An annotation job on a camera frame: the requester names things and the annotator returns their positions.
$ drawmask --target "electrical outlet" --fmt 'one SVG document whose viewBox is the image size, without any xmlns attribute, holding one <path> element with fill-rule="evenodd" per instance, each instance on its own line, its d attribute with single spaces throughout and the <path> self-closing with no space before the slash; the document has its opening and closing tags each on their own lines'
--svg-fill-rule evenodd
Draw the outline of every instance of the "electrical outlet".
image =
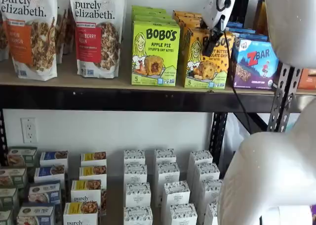
<svg viewBox="0 0 316 225">
<path fill-rule="evenodd" d="M 24 143 L 37 143 L 35 118 L 21 118 L 22 134 Z"/>
</svg>

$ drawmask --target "orange label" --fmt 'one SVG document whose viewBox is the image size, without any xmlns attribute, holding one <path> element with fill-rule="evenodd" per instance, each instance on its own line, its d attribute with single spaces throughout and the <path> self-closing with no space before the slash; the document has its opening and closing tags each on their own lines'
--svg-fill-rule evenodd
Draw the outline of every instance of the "orange label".
<svg viewBox="0 0 316 225">
<path fill-rule="evenodd" d="M 25 25 L 24 21 L 7 20 L 5 21 L 5 27 L 10 52 L 14 60 L 31 64 L 31 26 Z"/>
</svg>

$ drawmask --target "granola bag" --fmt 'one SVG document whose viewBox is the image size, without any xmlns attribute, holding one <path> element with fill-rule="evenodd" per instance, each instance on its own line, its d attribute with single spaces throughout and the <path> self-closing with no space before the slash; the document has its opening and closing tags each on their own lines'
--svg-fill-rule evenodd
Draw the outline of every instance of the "granola bag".
<svg viewBox="0 0 316 225">
<path fill-rule="evenodd" d="M 57 77 L 57 0 L 0 0 L 0 9 L 18 77 Z"/>
<path fill-rule="evenodd" d="M 76 22 L 78 74 L 117 77 L 125 0 L 70 0 L 70 3 Z"/>
</svg>

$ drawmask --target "wire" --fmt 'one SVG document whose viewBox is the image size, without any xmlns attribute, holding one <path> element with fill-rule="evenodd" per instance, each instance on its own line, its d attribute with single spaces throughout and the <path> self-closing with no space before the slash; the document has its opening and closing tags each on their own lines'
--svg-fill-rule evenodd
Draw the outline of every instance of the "wire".
<svg viewBox="0 0 316 225">
<path fill-rule="evenodd" d="M 228 68 L 229 68 L 230 70 L 232 70 L 232 58 L 231 58 L 231 55 L 230 55 L 230 52 L 229 52 L 229 45 L 228 45 L 228 40 L 227 40 L 227 36 L 226 36 L 226 31 L 224 31 L 224 36 L 225 36 L 225 41 L 226 41 L 226 46 L 227 46 Z M 235 86 L 234 86 L 233 79 L 230 78 L 230 80 L 231 80 L 233 92 L 234 92 L 234 94 L 235 94 L 235 96 L 236 96 L 236 98 L 237 98 L 237 100 L 238 100 L 240 106 L 242 107 L 242 110 L 243 110 L 244 114 L 245 114 L 246 121 L 247 121 L 247 124 L 248 124 L 248 132 L 249 132 L 250 134 L 252 134 L 252 130 L 251 130 L 251 127 L 250 127 L 249 116 L 248 116 L 248 114 L 247 114 L 246 108 L 244 107 L 242 101 L 240 100 L 240 98 L 239 98 L 239 96 L 238 96 L 238 94 L 237 94 L 237 92 L 236 92 L 236 90 L 235 90 Z"/>
</svg>

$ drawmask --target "cartoon girl illustration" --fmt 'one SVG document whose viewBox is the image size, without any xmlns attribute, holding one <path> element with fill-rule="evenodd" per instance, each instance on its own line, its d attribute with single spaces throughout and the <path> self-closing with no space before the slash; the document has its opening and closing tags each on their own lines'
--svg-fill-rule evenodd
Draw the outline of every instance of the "cartoon girl illustration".
<svg viewBox="0 0 316 225">
<path fill-rule="evenodd" d="M 145 71 L 145 44 L 146 39 L 143 33 L 138 33 L 135 37 L 133 46 L 133 68 L 134 71 L 140 74 L 146 74 Z"/>
</svg>

